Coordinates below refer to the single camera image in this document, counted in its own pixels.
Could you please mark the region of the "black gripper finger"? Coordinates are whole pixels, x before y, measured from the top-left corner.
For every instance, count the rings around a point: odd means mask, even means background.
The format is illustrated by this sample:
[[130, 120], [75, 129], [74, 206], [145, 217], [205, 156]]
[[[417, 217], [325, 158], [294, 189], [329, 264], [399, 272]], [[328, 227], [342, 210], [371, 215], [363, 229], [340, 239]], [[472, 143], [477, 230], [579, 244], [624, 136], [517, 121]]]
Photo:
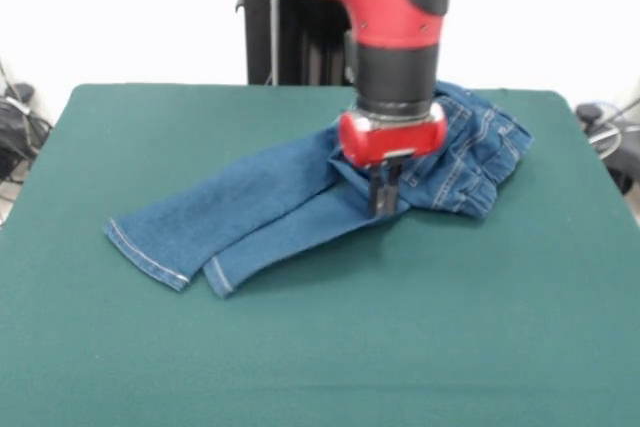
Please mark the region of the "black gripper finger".
[[368, 213], [370, 217], [377, 217], [384, 210], [384, 185], [381, 175], [381, 165], [372, 164], [369, 173]]
[[394, 214], [397, 210], [399, 181], [402, 173], [404, 159], [391, 157], [385, 161], [386, 183], [383, 194], [383, 213]]

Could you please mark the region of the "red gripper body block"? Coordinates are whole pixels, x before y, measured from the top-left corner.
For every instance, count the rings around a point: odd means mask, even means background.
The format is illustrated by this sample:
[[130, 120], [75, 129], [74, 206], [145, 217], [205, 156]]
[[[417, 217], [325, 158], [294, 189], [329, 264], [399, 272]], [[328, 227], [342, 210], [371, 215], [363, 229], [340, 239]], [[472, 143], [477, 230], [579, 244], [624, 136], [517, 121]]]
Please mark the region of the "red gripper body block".
[[414, 120], [380, 120], [360, 109], [340, 116], [338, 137], [344, 157], [354, 166], [367, 168], [396, 158], [430, 155], [444, 144], [447, 119], [434, 102], [426, 117]]

